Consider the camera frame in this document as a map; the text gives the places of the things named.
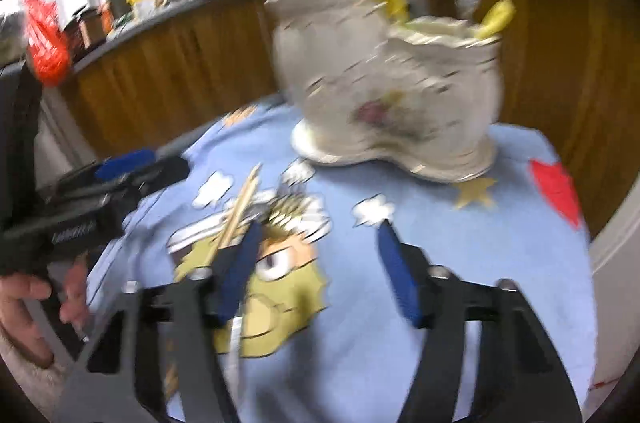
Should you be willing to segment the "pink fuzzy sleeve forearm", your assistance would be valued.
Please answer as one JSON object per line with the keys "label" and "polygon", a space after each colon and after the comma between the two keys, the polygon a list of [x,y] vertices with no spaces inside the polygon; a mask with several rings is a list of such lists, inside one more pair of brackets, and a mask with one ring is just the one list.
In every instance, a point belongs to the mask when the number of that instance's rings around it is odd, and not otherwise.
{"label": "pink fuzzy sleeve forearm", "polygon": [[55,360],[50,367],[41,368],[25,358],[1,332],[1,357],[9,371],[38,411],[51,422],[62,395],[68,371]]}

